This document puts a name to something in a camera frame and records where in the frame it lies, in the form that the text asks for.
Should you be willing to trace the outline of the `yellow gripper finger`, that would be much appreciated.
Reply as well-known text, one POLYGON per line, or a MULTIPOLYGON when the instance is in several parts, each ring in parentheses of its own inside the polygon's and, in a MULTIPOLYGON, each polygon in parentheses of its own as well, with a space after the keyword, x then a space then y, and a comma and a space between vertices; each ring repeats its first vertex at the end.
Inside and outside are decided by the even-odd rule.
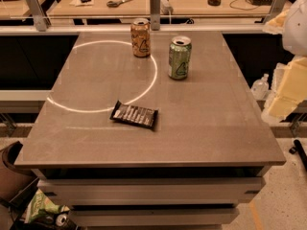
POLYGON ((282 35, 284 29, 284 23, 286 16, 288 15, 288 10, 281 12, 275 18, 266 22, 264 25, 264 32, 271 35, 282 35))
POLYGON ((307 99, 307 58, 294 57, 287 64, 278 63, 273 71, 272 88, 261 118, 266 123, 285 120, 307 99))

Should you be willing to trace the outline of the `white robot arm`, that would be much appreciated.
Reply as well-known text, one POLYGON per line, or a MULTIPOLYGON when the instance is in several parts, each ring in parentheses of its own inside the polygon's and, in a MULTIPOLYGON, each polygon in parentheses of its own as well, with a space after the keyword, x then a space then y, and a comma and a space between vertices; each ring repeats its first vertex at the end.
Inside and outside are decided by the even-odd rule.
POLYGON ((307 8, 296 1, 268 21, 263 31, 282 35, 283 48, 294 55, 287 64, 278 63, 273 71, 271 91, 261 117, 267 123, 285 120, 307 99, 307 8))

